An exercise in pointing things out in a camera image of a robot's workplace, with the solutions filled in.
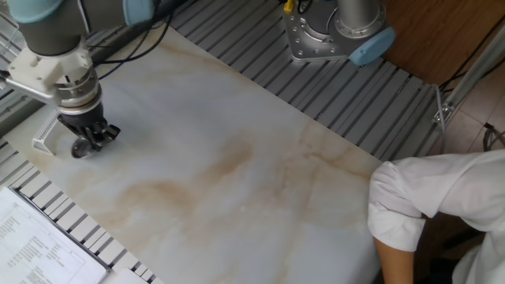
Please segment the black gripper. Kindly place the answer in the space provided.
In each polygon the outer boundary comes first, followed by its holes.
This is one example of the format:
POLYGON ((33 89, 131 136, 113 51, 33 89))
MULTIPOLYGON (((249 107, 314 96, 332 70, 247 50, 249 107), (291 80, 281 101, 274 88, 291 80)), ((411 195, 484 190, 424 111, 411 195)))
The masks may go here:
POLYGON ((77 115, 59 114, 58 120, 70 131, 78 132, 90 128, 95 131, 85 132, 76 141, 77 152, 96 152, 111 142, 114 142, 121 130, 115 125, 108 125, 103 116, 103 104, 99 103, 89 112, 77 115))

